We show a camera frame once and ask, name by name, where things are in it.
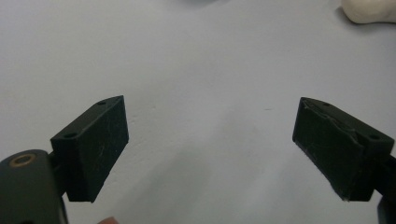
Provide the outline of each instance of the black plastic block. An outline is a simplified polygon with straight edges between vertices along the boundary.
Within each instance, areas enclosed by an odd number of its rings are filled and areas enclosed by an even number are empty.
[[[346,201],[370,200],[375,169],[389,158],[394,142],[337,107],[309,98],[301,98],[292,139]]]
[[[94,202],[128,143],[122,96],[101,101],[51,138],[55,157],[67,172],[71,202]]]

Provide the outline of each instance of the white object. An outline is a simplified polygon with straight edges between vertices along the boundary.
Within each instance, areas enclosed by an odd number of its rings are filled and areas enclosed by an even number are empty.
[[[356,23],[396,22],[396,0],[342,0],[342,8]]]

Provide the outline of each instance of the hole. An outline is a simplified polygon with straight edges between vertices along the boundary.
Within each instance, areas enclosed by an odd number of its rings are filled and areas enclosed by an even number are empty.
[[[370,135],[370,138],[371,138],[371,139],[374,139],[374,140],[378,140],[378,139],[379,139],[379,136],[378,136],[378,135],[375,135],[375,134],[371,134],[371,135]]]
[[[16,158],[12,159],[12,161],[9,163],[9,166],[21,167],[21,166],[29,164],[34,159],[35,159],[35,154],[33,154],[33,153],[20,155]]]
[[[64,137],[65,138],[72,138],[72,137],[75,137],[76,135],[77,135],[77,133],[68,133],[68,134],[65,134]]]

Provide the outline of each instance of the white table surface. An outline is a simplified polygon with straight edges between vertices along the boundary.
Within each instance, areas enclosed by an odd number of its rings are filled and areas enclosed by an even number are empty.
[[[291,141],[299,99],[396,137],[396,26],[337,0],[0,4],[0,160],[124,95],[130,143],[72,224],[377,222]]]

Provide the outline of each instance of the white background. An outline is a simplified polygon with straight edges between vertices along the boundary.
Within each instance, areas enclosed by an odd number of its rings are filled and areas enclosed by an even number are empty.
[[[337,0],[6,1],[0,160],[124,95],[130,143],[72,224],[377,222],[291,141],[299,99],[396,137],[396,26]]]

